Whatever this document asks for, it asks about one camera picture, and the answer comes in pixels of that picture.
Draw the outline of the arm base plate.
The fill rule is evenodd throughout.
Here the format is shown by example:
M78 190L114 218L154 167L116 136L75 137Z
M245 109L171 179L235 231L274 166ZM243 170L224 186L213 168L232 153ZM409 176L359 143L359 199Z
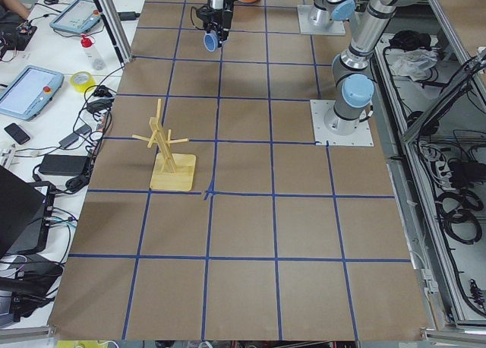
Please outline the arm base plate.
M297 7L300 34L344 36L346 29L342 21L331 19L327 10L313 5L299 5Z
M320 146L373 147L374 142L363 109L355 120L341 119L334 112L334 100L311 100L314 143Z

